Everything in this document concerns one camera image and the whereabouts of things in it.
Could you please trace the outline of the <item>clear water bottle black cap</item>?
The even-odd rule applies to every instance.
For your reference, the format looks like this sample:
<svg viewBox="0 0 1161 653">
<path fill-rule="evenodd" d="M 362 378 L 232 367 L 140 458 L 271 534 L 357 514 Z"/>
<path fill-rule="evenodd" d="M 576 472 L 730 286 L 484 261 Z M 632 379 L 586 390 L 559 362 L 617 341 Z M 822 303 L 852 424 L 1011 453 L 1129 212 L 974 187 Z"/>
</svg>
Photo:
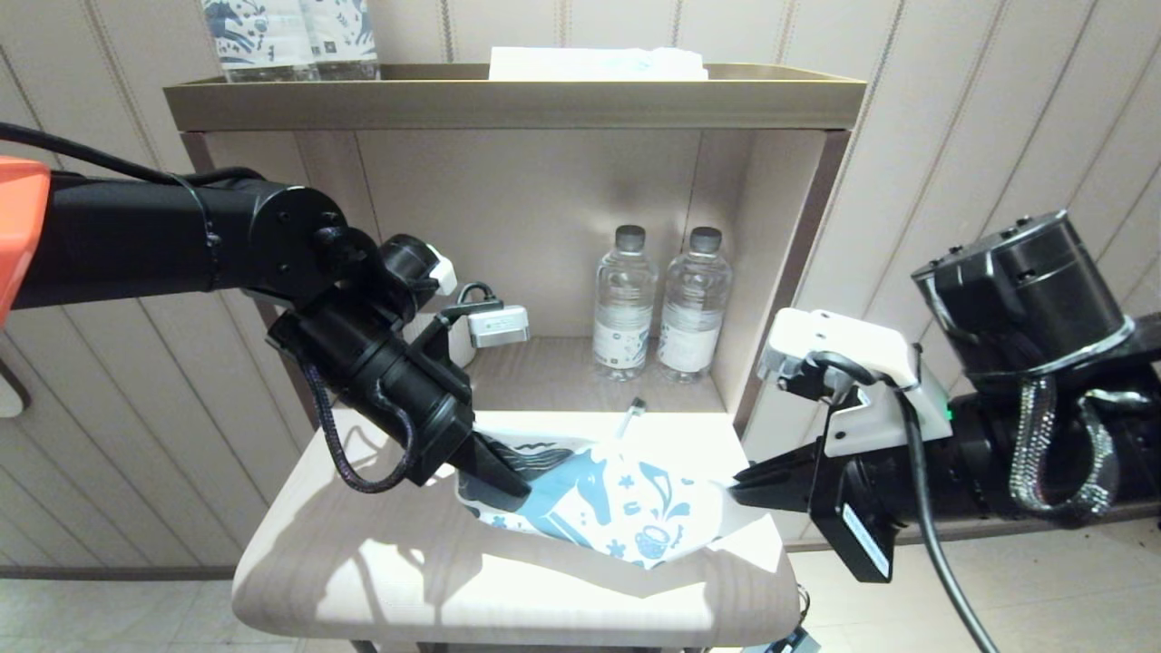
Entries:
<svg viewBox="0 0 1161 653">
<path fill-rule="evenodd" d="M 668 264 L 657 361 L 671 382 L 693 383 L 712 366 L 734 277 L 722 244 L 717 228 L 695 227 Z"/>
<path fill-rule="evenodd" d="M 646 253 L 642 227 L 616 227 L 596 270 L 592 352 L 598 375 L 627 382 L 642 375 L 659 272 Z"/>
</svg>

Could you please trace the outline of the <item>black blue plastic part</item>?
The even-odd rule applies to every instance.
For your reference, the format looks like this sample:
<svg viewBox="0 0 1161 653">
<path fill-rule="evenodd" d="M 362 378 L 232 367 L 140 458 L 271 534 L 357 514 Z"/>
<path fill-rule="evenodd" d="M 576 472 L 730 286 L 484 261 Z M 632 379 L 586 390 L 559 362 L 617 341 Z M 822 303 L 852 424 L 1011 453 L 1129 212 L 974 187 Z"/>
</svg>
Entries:
<svg viewBox="0 0 1161 653">
<path fill-rule="evenodd" d="M 821 653 L 821 644 L 805 627 L 795 627 L 783 639 L 747 646 L 740 653 Z"/>
</svg>

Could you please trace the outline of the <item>blue patterned plastic bag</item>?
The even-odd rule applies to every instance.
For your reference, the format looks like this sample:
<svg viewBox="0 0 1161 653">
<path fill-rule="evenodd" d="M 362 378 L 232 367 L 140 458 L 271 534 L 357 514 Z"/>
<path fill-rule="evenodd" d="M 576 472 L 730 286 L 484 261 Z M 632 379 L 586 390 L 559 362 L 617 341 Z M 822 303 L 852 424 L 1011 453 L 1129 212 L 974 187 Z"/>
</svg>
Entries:
<svg viewBox="0 0 1161 653">
<path fill-rule="evenodd" d="M 711 547 L 758 521 L 726 481 L 664 462 L 639 438 L 493 431 L 490 442 L 531 485 L 515 514 L 469 509 L 482 524 L 593 551 L 651 571 Z"/>
</svg>

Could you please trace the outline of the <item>white ribbed ceramic mug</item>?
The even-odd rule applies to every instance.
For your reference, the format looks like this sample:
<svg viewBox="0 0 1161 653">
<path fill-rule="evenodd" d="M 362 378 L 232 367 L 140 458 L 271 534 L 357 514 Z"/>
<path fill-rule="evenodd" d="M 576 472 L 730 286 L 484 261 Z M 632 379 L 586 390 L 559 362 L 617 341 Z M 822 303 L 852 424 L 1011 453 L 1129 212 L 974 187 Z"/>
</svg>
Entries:
<svg viewBox="0 0 1161 653">
<path fill-rule="evenodd" d="M 437 318 L 437 313 L 418 313 L 406 326 L 403 326 L 401 332 L 402 338 L 408 342 L 414 342 L 421 332 L 433 323 Z M 449 358 L 456 366 L 466 367 L 473 363 L 475 358 L 476 350 L 473 347 L 473 342 L 470 342 L 470 331 L 468 329 L 467 318 L 457 318 L 455 323 L 450 326 L 449 333 Z"/>
</svg>

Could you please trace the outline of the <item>beige wooden shelf cabinet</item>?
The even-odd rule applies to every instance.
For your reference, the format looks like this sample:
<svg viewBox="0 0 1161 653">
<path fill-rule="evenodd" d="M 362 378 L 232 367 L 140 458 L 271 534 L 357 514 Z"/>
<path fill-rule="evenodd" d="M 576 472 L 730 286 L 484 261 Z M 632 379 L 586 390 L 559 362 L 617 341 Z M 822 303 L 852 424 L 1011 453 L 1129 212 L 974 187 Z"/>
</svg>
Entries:
<svg viewBox="0 0 1161 653">
<path fill-rule="evenodd" d="M 795 297 L 849 132 L 841 130 L 311 130 L 190 132 L 195 168 L 245 165 L 336 199 L 385 239 L 431 241 L 461 278 L 531 311 L 531 343 L 484 351 L 481 417 L 511 426 L 611 426 L 643 395 L 652 443 L 742 466 L 747 426 L 772 421 L 753 366 Z M 737 270 L 712 375 L 604 382 L 591 369 L 598 256 L 639 223 L 665 264 L 694 227 L 717 227 Z M 440 471 L 377 497 L 340 485 L 319 435 L 277 493 L 235 575 L 248 627 L 301 639 L 704 648 L 767 643 L 799 619 L 778 517 L 762 517 L 659 571 L 473 521 Z"/>
</svg>

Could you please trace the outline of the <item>white blue tissue pack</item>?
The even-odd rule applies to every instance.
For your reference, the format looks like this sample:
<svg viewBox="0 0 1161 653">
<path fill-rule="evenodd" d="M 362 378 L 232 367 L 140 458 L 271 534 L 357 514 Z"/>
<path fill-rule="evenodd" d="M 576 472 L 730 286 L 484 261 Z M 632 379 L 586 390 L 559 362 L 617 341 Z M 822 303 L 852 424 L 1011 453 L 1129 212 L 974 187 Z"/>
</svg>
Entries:
<svg viewBox="0 0 1161 653">
<path fill-rule="evenodd" d="M 499 82 L 701 82 L 702 55 L 677 48 L 499 48 L 488 79 Z"/>
</svg>

